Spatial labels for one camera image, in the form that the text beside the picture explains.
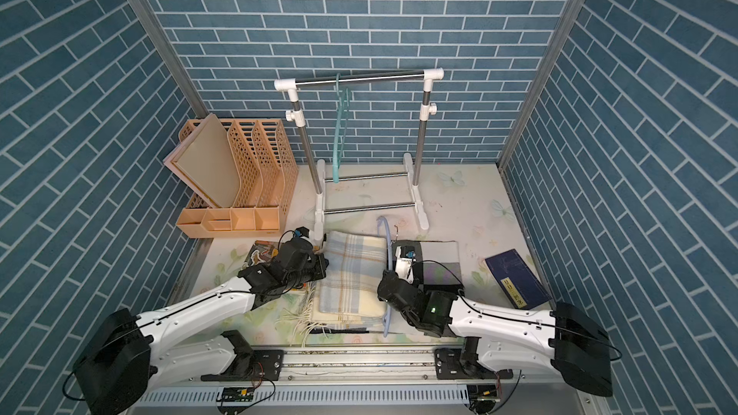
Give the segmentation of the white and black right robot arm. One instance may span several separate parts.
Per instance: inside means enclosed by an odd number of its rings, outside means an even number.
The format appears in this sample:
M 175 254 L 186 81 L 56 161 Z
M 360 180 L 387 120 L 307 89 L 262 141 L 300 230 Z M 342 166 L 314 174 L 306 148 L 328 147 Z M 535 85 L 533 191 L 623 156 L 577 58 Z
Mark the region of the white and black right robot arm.
M 468 352 L 460 363 L 472 378 L 518 370 L 559 375 L 587 394 L 613 395 L 609 336 L 574 305 L 561 303 L 554 310 L 492 307 L 448 291 L 414 286 L 388 270 L 382 273 L 377 293 L 423 334 L 462 338 Z

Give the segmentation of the plaid cream blue scarf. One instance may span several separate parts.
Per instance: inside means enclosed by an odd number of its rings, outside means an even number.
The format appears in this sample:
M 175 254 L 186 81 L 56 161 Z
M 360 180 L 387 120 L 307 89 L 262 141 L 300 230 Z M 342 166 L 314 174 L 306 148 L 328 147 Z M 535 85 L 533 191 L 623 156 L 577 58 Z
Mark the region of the plaid cream blue scarf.
M 294 311 L 281 315 L 277 331 L 289 344 L 306 344 L 310 332 L 382 332 L 387 306 L 377 289 L 388 265 L 386 240 L 332 231 L 322 254 L 326 278 L 307 288 Z

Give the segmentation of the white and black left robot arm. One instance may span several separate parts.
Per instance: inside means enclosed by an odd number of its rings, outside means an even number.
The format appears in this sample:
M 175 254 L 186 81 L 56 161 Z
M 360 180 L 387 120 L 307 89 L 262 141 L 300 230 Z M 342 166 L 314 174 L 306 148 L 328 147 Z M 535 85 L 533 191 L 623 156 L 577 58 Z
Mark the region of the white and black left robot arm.
M 309 240 L 296 236 L 270 261 L 248 266 L 202 294 L 139 315 L 115 311 L 73 364 L 81 401 L 92 414 L 120 414 L 148 392 L 173 383 L 266 380 L 266 366 L 237 330 L 199 342 L 193 336 L 323 280 L 328 266 Z

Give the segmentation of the light blue clothes hanger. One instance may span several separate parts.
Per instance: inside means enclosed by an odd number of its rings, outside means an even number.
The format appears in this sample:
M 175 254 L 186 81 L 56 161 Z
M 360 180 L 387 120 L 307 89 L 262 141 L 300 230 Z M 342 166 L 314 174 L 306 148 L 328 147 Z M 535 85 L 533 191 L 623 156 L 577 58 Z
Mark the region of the light blue clothes hanger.
M 378 235 L 384 236 L 384 239 L 386 240 L 386 271 L 393 271 L 394 257 L 392 254 L 391 230 L 385 216 L 380 216 L 377 219 L 377 231 Z M 384 326 L 384 331 L 382 332 L 383 337 L 388 337 L 388 334 L 390 332 L 391 315 L 392 308 L 387 307 L 386 313 L 384 313 L 384 317 L 382 317 L 382 325 Z

